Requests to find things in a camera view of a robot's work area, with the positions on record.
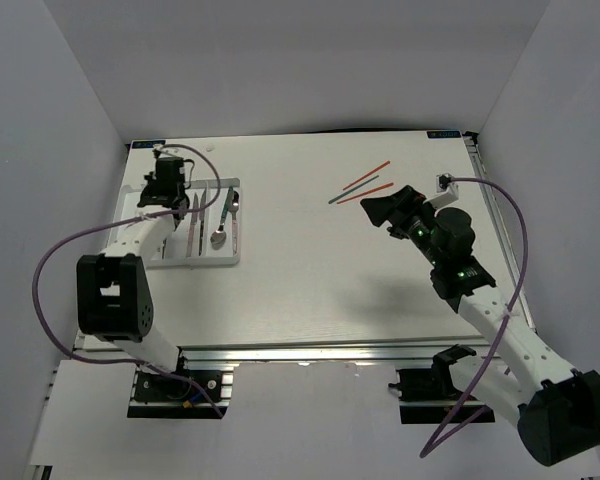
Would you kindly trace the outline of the short orange chopstick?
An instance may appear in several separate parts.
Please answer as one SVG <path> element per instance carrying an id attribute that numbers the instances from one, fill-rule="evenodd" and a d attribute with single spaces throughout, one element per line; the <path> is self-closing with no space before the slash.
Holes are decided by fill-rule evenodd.
<path id="1" fill-rule="evenodd" d="M 338 200 L 338 201 L 336 201 L 336 205 L 340 205 L 340 204 L 347 203 L 347 202 L 350 202 L 350 201 L 353 201 L 353 200 L 361 199 L 361 198 L 367 197 L 367 196 L 369 196 L 371 194 L 374 194 L 374 193 L 386 190 L 388 188 L 391 188 L 393 186 L 394 186 L 394 182 L 389 182 L 389 183 L 377 186 L 375 188 L 372 188 L 370 190 L 367 190 L 365 192 L 359 193 L 357 195 L 353 195 L 353 196 L 344 198 L 342 200 Z"/>

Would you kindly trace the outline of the pink handled knife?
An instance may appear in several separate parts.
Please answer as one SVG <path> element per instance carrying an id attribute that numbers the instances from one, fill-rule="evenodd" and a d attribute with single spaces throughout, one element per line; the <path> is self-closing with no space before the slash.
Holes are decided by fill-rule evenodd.
<path id="1" fill-rule="evenodd" d="M 194 210 L 190 216 L 189 230 L 187 236 L 187 245 L 186 245 L 186 258 L 190 258 L 193 255 L 193 243 L 195 236 L 195 229 L 198 220 L 198 208 L 199 208 L 199 196 L 197 193 L 194 193 L 192 209 Z"/>

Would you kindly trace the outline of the long orange chopstick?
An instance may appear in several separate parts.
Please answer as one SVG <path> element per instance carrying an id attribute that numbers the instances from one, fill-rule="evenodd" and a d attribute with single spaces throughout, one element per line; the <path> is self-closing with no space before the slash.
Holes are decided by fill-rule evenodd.
<path id="1" fill-rule="evenodd" d="M 390 160 L 387 160 L 387 161 L 383 162 L 382 164 L 378 165 L 377 167 L 373 168 L 369 172 L 365 173 L 361 177 L 357 178 L 353 182 L 351 182 L 348 185 L 346 185 L 342 190 L 346 191 L 347 189 L 350 189 L 353 186 L 356 186 L 356 185 L 360 184 L 363 180 L 366 180 L 367 178 L 373 176 L 374 174 L 376 174 L 377 172 L 379 172 L 380 170 L 382 170 L 383 168 L 387 167 L 390 164 L 391 164 Z"/>

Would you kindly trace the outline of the pink handled spoon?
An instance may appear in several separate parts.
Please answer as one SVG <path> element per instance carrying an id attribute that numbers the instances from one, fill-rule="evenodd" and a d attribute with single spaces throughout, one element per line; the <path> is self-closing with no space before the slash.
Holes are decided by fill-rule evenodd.
<path id="1" fill-rule="evenodd" d="M 231 214 L 231 228 L 232 228 L 232 251 L 233 255 L 238 254 L 238 212 L 239 212 L 240 195 L 237 190 L 233 191 L 231 203 L 229 205 L 229 212 Z"/>

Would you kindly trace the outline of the green handled spoon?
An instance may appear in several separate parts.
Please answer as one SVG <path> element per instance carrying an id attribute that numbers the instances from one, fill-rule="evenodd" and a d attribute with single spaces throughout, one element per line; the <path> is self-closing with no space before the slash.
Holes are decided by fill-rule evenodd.
<path id="1" fill-rule="evenodd" d="M 226 194 L 226 197 L 225 197 L 225 200 L 223 203 L 223 208 L 222 208 L 221 215 L 220 215 L 219 225 L 218 225 L 217 229 L 210 236 L 211 247 L 214 250 L 219 250 L 226 241 L 227 234 L 225 231 L 225 225 L 226 225 L 226 220 L 227 220 L 227 216 L 229 213 L 229 207 L 232 205 L 233 197 L 234 197 L 234 188 L 230 187 L 227 191 L 227 194 Z"/>

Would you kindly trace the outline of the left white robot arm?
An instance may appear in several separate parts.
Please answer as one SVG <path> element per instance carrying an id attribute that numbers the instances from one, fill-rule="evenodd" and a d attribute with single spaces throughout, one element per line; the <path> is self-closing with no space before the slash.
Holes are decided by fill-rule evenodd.
<path id="1" fill-rule="evenodd" d="M 190 206 L 184 161 L 159 158 L 145 180 L 136 209 L 140 220 L 101 253 L 84 255 L 77 263 L 78 325 L 82 333 L 159 369 L 157 387 L 168 398 L 179 399 L 189 392 L 192 377 L 178 366 L 180 349 L 154 325 L 146 266 Z"/>

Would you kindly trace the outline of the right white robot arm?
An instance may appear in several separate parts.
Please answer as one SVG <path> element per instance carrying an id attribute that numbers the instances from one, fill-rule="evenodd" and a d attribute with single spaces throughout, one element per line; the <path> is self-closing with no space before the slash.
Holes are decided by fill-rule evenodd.
<path id="1" fill-rule="evenodd" d="M 432 198 L 405 186 L 361 202 L 374 226 L 412 242 L 432 266 L 430 279 L 438 297 L 489 344 L 484 358 L 463 345 L 434 356 L 432 388 L 456 403 L 420 455 L 428 456 L 455 434 L 449 423 L 467 399 L 475 398 L 516 429 L 538 463 L 552 466 L 600 445 L 600 374 L 578 370 L 514 313 L 521 290 L 503 296 L 473 254 L 476 234 L 470 215 L 452 205 L 462 181 L 443 174 Z"/>

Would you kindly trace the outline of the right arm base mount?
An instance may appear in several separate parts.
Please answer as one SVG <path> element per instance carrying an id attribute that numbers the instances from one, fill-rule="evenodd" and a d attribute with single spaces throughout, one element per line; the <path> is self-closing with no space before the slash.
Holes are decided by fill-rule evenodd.
<path id="1" fill-rule="evenodd" d="M 388 384 L 399 399 L 403 425 L 436 425 L 441 423 L 461 396 L 451 381 L 449 367 L 476 351 L 454 345 L 436 354 L 427 368 L 404 368 L 396 371 L 397 381 Z"/>

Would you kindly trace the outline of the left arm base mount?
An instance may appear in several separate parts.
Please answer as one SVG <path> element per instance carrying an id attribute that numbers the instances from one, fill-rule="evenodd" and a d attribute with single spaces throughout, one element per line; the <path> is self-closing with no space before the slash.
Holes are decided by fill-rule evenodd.
<path id="1" fill-rule="evenodd" d="M 218 410 L 225 414 L 231 398 L 233 372 L 211 367 L 178 372 L 195 381 Z M 201 391 L 190 383 L 137 369 L 127 408 L 130 419 L 219 420 L 220 416 Z"/>

